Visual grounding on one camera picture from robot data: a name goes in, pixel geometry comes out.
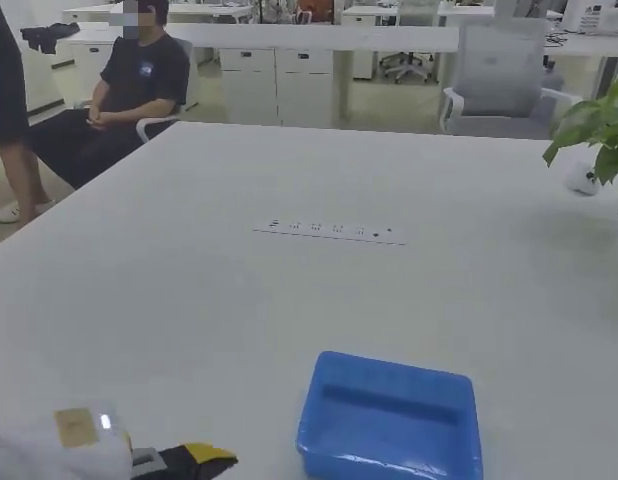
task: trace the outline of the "black pants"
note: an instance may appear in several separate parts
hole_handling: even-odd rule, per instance
[[[76,190],[138,149],[142,140],[135,124],[99,131],[87,124],[89,111],[65,110],[31,127],[29,146],[56,175]],[[150,125],[150,138],[169,125]]]

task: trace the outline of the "white printer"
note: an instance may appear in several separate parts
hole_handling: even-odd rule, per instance
[[[616,0],[569,0],[562,29],[586,35],[618,35]]]

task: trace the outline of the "white chair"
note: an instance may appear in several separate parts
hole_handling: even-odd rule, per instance
[[[582,99],[543,88],[546,28],[546,20],[534,18],[471,19],[460,27],[454,80],[443,90],[444,133],[549,139],[550,119],[534,115],[538,102]]]
[[[398,4],[398,27],[430,27],[434,25],[438,15],[440,0],[402,0]],[[398,60],[398,65],[392,67],[391,62]],[[395,82],[401,83],[407,75],[418,75],[426,83],[432,77],[432,69],[425,66],[433,61],[431,54],[416,54],[401,52],[385,57],[380,61],[385,77],[395,74]]]

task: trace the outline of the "power strip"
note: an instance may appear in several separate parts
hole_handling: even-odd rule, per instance
[[[406,245],[404,238],[393,228],[369,228],[364,226],[331,223],[282,222],[272,220],[254,228],[254,232],[278,233],[300,237],[330,238],[382,245]]]

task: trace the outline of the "blue basket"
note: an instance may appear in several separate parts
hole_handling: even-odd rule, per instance
[[[298,427],[322,480],[482,480],[471,380],[323,352]]]

